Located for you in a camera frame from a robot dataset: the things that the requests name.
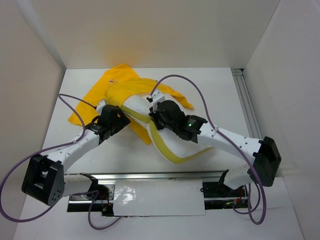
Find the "aluminium rail right side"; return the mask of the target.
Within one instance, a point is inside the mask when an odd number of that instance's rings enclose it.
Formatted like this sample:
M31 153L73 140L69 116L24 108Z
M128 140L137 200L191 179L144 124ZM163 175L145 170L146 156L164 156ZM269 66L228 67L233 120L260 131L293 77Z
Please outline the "aluminium rail right side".
M244 78L244 69L232 68L231 73L240 100L249 136L262 140L264 137L261 132L249 89Z

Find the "yellow pillowcase with white print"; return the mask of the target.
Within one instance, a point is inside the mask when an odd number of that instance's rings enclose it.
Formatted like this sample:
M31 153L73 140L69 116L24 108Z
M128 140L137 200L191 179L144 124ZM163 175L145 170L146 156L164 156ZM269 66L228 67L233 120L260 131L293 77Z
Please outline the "yellow pillowcase with white print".
M123 103L131 96L149 94L156 80L151 78L141 78L131 67L121 64L107 70L95 85L84 96L83 100L93 106L105 99L108 104L122 107ZM164 94L170 94L184 108L194 109L193 105L188 102L187 98L174 90L173 88L161 83L158 87ZM85 125L97 116L96 110L84 102L78 103L76 112L80 115ZM152 143L147 130L130 118L129 127L137 136L146 144ZM73 125L81 126L81 121L75 113L72 113L68 121Z

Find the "aluminium rail front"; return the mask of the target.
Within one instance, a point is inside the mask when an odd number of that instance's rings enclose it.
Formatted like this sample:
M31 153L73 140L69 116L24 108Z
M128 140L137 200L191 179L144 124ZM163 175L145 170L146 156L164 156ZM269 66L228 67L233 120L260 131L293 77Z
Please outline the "aluminium rail front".
M90 173L99 181L219 180L223 171Z

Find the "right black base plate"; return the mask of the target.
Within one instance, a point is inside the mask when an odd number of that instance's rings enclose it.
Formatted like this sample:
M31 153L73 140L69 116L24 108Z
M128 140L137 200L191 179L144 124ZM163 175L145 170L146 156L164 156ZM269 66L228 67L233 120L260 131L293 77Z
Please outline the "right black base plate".
M245 186L231 189L218 182L203 182L200 191L204 197L205 210L246 209L248 190Z

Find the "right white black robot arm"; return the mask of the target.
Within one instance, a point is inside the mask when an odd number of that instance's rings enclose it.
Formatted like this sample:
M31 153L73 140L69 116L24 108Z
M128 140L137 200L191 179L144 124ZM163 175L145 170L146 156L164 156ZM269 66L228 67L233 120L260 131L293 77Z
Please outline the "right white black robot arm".
M212 127L205 118L186 115L172 100L156 102L149 110L157 132L170 131L185 142L218 148L245 161L245 165L221 175L218 190L223 196L230 196L235 189L250 183L273 185L282 160L273 138L250 138Z

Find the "white pillow with yellow edge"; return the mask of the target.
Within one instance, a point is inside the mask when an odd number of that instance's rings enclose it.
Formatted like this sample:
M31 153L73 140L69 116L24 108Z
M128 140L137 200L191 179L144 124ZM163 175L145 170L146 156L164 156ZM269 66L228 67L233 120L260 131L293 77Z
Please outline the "white pillow with yellow edge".
M214 155L214 148L185 141L170 130L158 130L149 116L151 104L144 95L133 95L121 106L129 117L130 128L146 144L153 144L158 152L173 164L187 161L206 161Z

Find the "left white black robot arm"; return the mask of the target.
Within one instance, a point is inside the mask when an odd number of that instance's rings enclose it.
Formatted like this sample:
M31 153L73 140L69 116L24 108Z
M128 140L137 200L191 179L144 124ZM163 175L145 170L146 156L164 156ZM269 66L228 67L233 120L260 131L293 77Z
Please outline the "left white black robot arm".
M107 189L88 173L67 175L68 169L87 152L120 132L129 123L125 113L114 105L105 105L99 115L85 126L81 139L46 155L30 158L21 190L47 206L54 206L62 197L82 194L86 199L97 197Z

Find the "aluminium rail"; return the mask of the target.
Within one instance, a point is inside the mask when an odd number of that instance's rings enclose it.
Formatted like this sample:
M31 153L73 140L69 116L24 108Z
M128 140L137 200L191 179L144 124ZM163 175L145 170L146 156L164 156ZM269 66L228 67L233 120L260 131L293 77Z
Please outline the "aluminium rail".
M264 137L261 132L249 89L244 78L244 69L232 68L231 73L240 100L249 136L262 140Z
M223 171L90 173L99 181L219 180Z

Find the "white cover plate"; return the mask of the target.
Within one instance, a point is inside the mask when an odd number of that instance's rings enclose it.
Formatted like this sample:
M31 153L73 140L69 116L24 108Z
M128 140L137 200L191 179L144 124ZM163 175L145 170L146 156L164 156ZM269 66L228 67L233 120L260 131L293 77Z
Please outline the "white cover plate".
M115 183L115 216L202 216L206 213L201 180L119 180Z

